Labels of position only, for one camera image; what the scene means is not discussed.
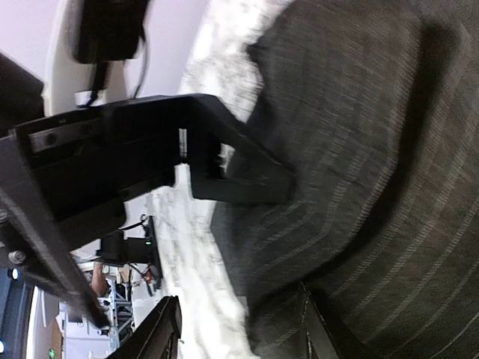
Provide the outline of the black pinstriped shirt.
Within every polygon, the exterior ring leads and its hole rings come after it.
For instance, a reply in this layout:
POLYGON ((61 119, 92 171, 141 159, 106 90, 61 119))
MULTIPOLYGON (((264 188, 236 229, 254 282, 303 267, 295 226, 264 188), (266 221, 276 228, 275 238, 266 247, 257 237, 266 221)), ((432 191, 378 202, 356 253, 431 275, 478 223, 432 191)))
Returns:
POLYGON ((304 285, 380 358, 476 358, 478 3, 295 1, 248 52, 248 126, 297 175, 213 214, 252 352, 301 356, 304 285))

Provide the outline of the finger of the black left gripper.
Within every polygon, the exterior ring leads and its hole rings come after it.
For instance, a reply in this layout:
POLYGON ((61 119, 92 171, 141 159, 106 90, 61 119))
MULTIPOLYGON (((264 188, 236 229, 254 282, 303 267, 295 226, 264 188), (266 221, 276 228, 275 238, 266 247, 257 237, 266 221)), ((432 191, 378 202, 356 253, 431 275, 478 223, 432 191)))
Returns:
POLYGON ((219 127, 187 130, 187 157, 192 196, 200 200, 240 204, 284 203, 289 200, 296 175, 246 129, 219 127), (221 146, 227 144, 259 166, 258 179, 227 177, 219 164, 221 146))
POLYGON ((260 166, 262 174, 278 180, 296 178, 291 165, 267 149, 246 123, 238 120, 216 96, 194 93, 179 97, 187 129, 187 159, 190 168, 204 174, 210 141, 227 144, 260 166))

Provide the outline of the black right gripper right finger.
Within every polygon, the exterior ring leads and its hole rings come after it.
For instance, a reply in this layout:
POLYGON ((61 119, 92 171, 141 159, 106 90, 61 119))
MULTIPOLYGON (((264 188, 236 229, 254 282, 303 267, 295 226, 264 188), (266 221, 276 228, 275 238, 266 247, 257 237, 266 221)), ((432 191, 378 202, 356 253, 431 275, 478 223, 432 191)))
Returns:
POLYGON ((300 358, 369 358, 370 349, 336 316, 320 293, 297 292, 300 358))

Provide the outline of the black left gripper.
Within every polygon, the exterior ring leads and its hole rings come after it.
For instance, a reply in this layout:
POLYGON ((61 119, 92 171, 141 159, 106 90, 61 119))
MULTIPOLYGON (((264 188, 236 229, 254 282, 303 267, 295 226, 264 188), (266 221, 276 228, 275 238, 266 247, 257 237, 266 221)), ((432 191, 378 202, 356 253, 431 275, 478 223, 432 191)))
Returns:
POLYGON ((179 100, 127 100, 22 124, 1 140, 7 260, 97 327, 109 320, 71 257, 116 231, 124 204, 174 183, 179 100))

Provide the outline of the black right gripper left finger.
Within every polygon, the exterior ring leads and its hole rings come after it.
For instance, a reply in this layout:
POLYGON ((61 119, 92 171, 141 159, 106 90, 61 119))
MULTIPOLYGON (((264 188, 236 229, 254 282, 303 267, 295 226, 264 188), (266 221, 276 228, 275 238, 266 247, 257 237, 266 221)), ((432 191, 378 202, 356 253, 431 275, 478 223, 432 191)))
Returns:
POLYGON ((177 359, 182 312, 177 296, 165 296, 132 336, 107 359, 177 359))

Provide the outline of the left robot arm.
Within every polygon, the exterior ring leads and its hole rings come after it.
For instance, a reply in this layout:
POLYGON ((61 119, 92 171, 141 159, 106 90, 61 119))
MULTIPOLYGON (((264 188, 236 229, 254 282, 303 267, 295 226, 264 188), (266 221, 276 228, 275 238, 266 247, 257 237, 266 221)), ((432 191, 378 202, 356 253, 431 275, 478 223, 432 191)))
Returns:
POLYGON ((125 203, 190 170, 192 196, 289 200, 295 175, 216 96, 139 97, 123 68, 147 47, 147 1, 62 1, 46 77, 1 58, 1 265, 109 325, 72 252, 115 234, 125 203))

